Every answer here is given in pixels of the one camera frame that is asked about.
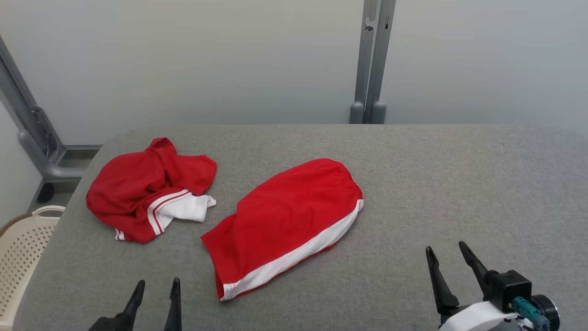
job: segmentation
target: red garment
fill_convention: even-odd
[[[145,151],[107,163],[90,186],[86,205],[116,228],[116,239],[146,243],[174,217],[204,221],[206,208],[216,202],[200,195],[215,173],[216,163],[206,155],[178,155],[169,139],[156,138]]]
[[[218,297],[230,300],[321,251],[347,232],[363,207],[339,162],[313,160],[256,187],[237,212],[201,239],[215,267]]]

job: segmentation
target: white plastic basket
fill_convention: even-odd
[[[51,210],[65,207],[41,207],[0,229],[0,331],[12,330],[22,294],[59,221],[59,217],[40,215]]]

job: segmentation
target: white partition panel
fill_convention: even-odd
[[[386,123],[516,123],[588,136],[588,1],[397,0]]]
[[[363,0],[4,0],[64,144],[181,123],[347,123]]]

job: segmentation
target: folded red shorts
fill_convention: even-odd
[[[221,301],[250,292],[302,260],[329,250],[363,207],[361,189],[339,162],[321,158],[270,178],[201,239]]]

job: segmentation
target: gray table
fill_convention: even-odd
[[[176,220],[154,241],[118,242],[85,207],[114,156],[169,137],[180,154],[218,163],[203,224]],[[272,175],[329,157],[365,207],[331,251],[260,290],[218,301],[199,237]],[[15,330],[87,330],[124,308],[146,280],[136,330],[162,330],[172,280],[185,330],[436,330],[425,260],[433,246],[461,304],[481,293],[465,240],[489,269],[516,269],[559,306],[562,330],[586,329],[588,141],[552,129],[484,125],[161,127],[121,134],[92,161],[26,290]]]

